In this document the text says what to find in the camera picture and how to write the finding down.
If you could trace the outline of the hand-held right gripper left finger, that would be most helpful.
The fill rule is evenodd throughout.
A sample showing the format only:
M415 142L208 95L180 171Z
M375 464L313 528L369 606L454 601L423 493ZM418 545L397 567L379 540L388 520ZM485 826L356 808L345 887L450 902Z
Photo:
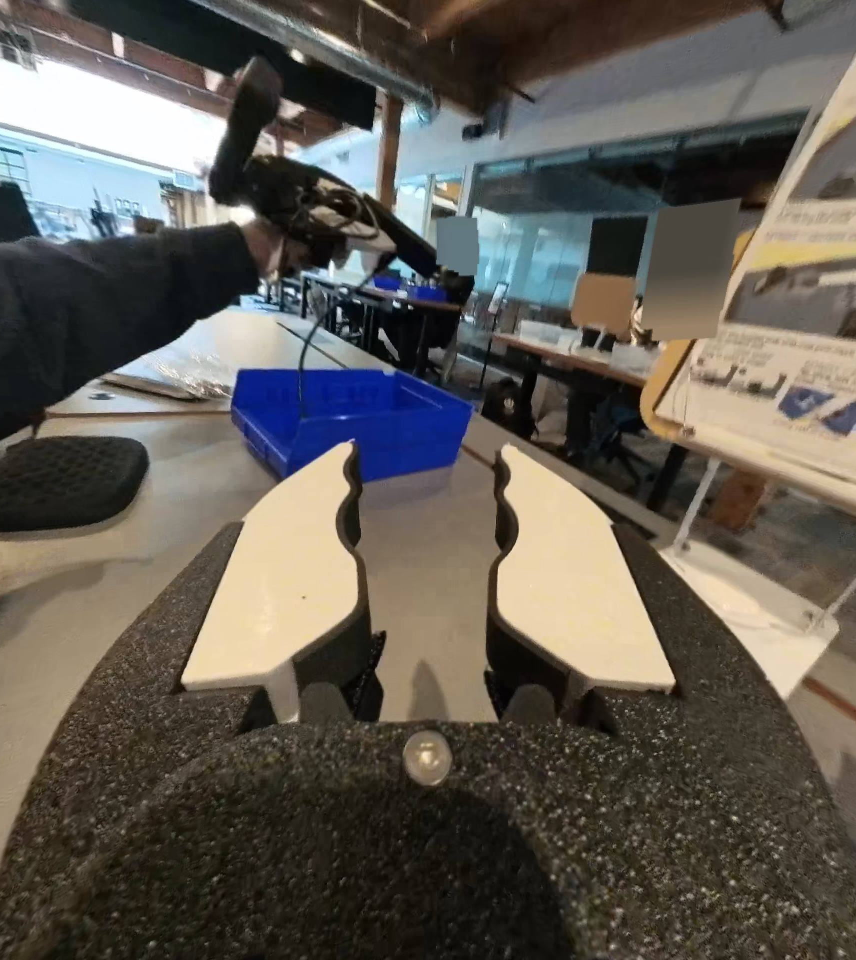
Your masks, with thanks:
M313 684L362 672L371 636L360 452L343 441L280 481L242 521L183 668L187 692L264 690L281 723Z

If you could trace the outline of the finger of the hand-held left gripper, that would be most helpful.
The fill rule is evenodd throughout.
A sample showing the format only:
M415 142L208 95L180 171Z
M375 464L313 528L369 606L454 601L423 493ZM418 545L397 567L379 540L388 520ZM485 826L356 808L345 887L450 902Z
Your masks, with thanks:
M383 204L368 194L361 194L365 224L374 229L373 239L365 243L376 258L374 266L365 268L374 275L386 271L399 260L423 279L438 276L439 264L434 246L398 219Z

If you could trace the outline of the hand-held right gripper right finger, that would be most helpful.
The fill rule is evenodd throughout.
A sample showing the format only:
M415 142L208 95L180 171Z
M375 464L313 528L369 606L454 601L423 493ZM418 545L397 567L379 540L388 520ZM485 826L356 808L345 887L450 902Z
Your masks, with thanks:
M672 693L674 670L618 536L582 490L515 444L494 462L486 594L496 714L580 722L593 690Z

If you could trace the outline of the person's left forearm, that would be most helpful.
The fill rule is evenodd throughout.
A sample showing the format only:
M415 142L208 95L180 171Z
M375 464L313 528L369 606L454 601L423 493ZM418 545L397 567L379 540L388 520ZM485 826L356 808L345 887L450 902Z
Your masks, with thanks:
M0 243L0 418L43 411L256 292L232 223Z

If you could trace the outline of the person's left hand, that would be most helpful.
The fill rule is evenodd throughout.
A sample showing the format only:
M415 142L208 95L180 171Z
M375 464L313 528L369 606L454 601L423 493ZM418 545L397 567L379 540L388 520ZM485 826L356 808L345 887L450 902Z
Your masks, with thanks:
M275 281L290 274L292 249L277 225L256 217L240 225L240 230L260 279Z

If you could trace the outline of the black hanging panel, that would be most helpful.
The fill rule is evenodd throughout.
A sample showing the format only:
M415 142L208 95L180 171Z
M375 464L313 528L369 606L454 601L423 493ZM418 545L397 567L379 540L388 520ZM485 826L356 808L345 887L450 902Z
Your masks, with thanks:
M254 56L264 57L282 78L289 101L342 124L372 129L373 85L312 59L296 60L285 44L205 6L189 1L67 1L63 8L70 16L224 76Z

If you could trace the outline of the black office chair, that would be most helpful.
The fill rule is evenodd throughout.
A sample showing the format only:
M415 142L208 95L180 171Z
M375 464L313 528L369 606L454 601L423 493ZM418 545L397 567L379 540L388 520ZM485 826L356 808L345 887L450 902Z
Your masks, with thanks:
M591 470L599 462L617 462L637 493L653 477L653 467L625 445L626 436L640 436L646 430L640 411L640 396L612 393L591 414L591 438L586 464Z

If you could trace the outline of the black backpack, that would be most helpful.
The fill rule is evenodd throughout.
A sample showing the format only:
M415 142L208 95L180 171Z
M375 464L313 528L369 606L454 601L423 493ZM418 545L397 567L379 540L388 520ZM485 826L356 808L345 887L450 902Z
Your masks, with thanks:
M534 431L530 401L523 396L521 384L511 377L503 377L487 388L481 413L495 425L524 440L528 440Z

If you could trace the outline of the wooden office desk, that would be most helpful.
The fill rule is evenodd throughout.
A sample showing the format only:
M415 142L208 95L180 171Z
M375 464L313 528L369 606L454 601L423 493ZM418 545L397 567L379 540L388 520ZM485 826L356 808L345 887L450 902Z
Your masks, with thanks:
M527 402L532 401L537 378L540 376L581 391L599 389L597 385L588 383L587 378L605 378L631 388L638 394L653 376L653 368L636 372L612 366L609 354L592 348L577 348L572 352L565 352L556 345L501 332L488 335L488 348L493 344L499 344L506 349L505 366L522 375L521 394ZM657 513L666 505L688 454L689 451L684 446L676 441L670 442L664 464L653 474L646 503L649 510Z

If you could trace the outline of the small wooden document stand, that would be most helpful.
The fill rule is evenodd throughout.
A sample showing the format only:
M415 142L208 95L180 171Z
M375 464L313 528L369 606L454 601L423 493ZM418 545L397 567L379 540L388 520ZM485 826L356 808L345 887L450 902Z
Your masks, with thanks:
M578 330L599 334L593 348L612 354L618 343L628 343L634 319L636 278L586 271L578 276L570 308Z

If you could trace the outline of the instruction sheet on stand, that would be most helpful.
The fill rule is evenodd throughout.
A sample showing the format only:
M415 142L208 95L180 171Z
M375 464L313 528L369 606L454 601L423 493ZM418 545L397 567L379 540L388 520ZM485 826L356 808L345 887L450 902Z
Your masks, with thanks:
M697 452L708 459L674 539L663 541L659 552L722 618L787 700L837 636L838 613L856 593L856 575L828 606L818 606L740 558L692 537L691 531L723 465L819 497L827 505L851 508L855 516L856 486L791 463L756 442L716 428L690 426L689 416L676 412L674 404L680 403L675 396L687 386L687 366L696 344L693 340L669 342L642 391L641 411L647 426L682 453Z

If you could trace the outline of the crinkled clear plastic bag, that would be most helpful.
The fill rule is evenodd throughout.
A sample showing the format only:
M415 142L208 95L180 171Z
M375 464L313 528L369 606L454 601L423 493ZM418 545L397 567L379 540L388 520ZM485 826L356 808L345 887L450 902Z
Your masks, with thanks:
M236 376L218 354L168 350L132 361L99 381L177 402L213 402L232 396Z

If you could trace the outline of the printed instruction sheet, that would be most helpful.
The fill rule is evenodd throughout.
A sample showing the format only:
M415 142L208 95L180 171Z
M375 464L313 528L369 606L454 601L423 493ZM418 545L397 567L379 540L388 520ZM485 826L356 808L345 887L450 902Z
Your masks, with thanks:
M706 446L856 484L856 55L658 412Z

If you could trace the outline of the wooden post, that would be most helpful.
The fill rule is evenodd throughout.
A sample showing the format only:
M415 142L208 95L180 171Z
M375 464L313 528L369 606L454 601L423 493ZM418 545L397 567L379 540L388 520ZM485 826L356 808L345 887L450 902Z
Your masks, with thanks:
M403 100L386 91L382 92L381 133L379 137L375 197L386 210L394 210L396 203L396 174L403 118Z

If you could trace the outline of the silver air duct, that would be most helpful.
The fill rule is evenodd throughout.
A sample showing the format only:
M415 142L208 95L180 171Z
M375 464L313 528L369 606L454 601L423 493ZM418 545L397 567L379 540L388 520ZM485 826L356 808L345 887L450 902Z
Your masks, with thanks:
M362 10L377 12L378 6L348 1L198 1L197 5L406 103L428 111L440 106L429 84L393 62L392 41L374 26L364 27Z

